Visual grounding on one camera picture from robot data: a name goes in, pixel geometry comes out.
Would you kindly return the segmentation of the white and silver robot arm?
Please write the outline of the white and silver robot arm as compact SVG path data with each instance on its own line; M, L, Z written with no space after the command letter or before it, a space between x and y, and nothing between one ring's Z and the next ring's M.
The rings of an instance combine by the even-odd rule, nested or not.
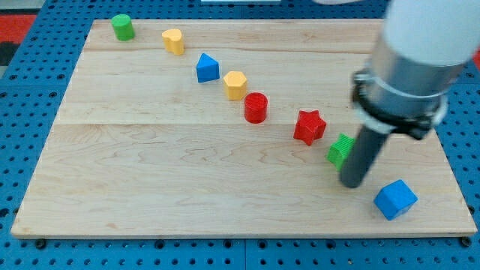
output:
M479 48L479 0L393 0L352 102L366 128L420 140L447 112L447 92Z

